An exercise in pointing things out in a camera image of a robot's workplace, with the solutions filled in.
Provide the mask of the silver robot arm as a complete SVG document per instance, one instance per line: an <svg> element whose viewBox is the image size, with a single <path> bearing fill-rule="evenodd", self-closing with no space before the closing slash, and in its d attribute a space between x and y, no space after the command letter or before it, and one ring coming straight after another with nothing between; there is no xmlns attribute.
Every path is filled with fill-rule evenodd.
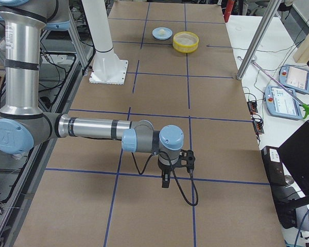
<svg viewBox="0 0 309 247"><path fill-rule="evenodd" d="M5 20L6 103L0 109L0 150L29 151L49 139L86 137L112 139L127 152L158 157L162 186L186 158L184 135L174 125L156 131L146 121L89 119L44 113L38 106L40 35L43 29L68 30L68 1L0 1Z"/></svg>

